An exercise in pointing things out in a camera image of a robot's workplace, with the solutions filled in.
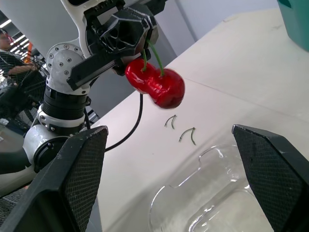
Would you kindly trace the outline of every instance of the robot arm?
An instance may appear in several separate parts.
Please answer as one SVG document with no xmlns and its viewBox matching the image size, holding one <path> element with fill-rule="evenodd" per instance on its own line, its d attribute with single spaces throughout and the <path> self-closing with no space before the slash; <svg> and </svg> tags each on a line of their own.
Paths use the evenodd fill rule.
<svg viewBox="0 0 309 232">
<path fill-rule="evenodd" d="M 154 15 L 164 9 L 166 0 L 140 0 L 127 7 L 123 0 L 61 1 L 78 28 L 79 45 L 59 43 L 49 50 L 44 103 L 25 136 L 27 160 L 19 159 L 27 162 L 18 165 L 21 175 L 16 170 L 11 177 L 0 174 L 0 180 L 14 183 L 0 188 L 0 197 L 27 184 L 29 176 L 47 165 L 67 138 L 83 128 L 84 109 L 91 102 L 87 94 L 100 74 L 113 68 L 124 75 L 125 60 L 141 56 L 143 49 L 150 57 L 146 40 L 157 41 Z"/>
</svg>

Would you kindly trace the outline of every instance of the white wall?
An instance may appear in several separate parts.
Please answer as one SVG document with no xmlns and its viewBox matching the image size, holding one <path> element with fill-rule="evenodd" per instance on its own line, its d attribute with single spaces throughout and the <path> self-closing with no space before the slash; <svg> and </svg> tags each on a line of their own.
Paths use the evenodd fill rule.
<svg viewBox="0 0 309 232">
<path fill-rule="evenodd" d="M 60 0 L 0 0 L 0 7 L 43 56 L 55 44 L 78 37 Z"/>
<path fill-rule="evenodd" d="M 278 7 L 277 0 L 176 0 L 195 40 L 228 16 Z"/>
<path fill-rule="evenodd" d="M 168 0 L 165 3 L 164 11 L 157 14 L 155 19 L 177 56 L 194 44 L 193 35 L 176 0 Z"/>
</svg>

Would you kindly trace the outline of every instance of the cherry stem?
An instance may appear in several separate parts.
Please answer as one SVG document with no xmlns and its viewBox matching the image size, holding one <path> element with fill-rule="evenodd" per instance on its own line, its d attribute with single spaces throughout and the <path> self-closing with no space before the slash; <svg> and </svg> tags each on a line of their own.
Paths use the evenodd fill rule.
<svg viewBox="0 0 309 232">
<path fill-rule="evenodd" d="M 141 70 L 142 72 L 146 71 L 146 69 L 147 69 L 147 57 L 146 57 L 145 49 L 143 50 L 143 58 L 144 58 L 144 67 Z"/>
<path fill-rule="evenodd" d="M 162 65 L 162 62 L 161 62 L 161 60 L 160 60 L 160 57 L 159 57 L 158 53 L 156 52 L 155 47 L 152 45 L 152 43 L 151 43 L 149 40 L 146 40 L 146 41 L 147 41 L 147 43 L 149 44 L 151 50 L 154 52 L 154 56 L 155 56 L 156 60 L 157 60 L 158 63 L 159 63 L 160 70 L 161 70 L 161 76 L 164 76 L 163 65 Z"/>
</svg>

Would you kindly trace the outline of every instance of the black cable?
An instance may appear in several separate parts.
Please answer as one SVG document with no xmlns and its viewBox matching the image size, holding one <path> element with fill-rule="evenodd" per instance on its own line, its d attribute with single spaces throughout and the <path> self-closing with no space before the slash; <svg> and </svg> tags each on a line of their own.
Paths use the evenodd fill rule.
<svg viewBox="0 0 309 232">
<path fill-rule="evenodd" d="M 119 142 L 115 143 L 114 145 L 106 148 L 105 152 L 110 151 L 110 150 L 114 149 L 115 147 L 118 147 L 120 144 L 122 144 L 124 141 L 126 141 L 134 133 L 134 131 L 136 130 L 137 126 L 140 123 L 142 112 L 143 112 L 143 95 L 140 94 L 140 111 L 139 111 L 139 116 L 137 117 L 137 121 L 136 121 L 134 127 L 129 132 L 129 134 L 127 134 L 122 140 L 120 140 Z"/>
<path fill-rule="evenodd" d="M 85 122 L 87 126 L 87 130 L 90 130 L 90 122 L 89 122 L 89 117 L 86 108 L 84 109 L 84 114 L 85 114 Z"/>
</svg>

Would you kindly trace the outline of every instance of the person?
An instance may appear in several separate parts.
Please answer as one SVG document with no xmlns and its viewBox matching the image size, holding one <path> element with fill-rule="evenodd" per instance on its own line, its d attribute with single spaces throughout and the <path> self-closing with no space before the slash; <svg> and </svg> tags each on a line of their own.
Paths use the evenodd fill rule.
<svg viewBox="0 0 309 232">
<path fill-rule="evenodd" d="M 3 76 L 9 77 L 19 84 L 31 72 L 37 70 L 33 64 L 25 64 L 20 58 L 10 52 L 11 40 L 4 29 L 0 29 L 0 69 Z"/>
</svg>

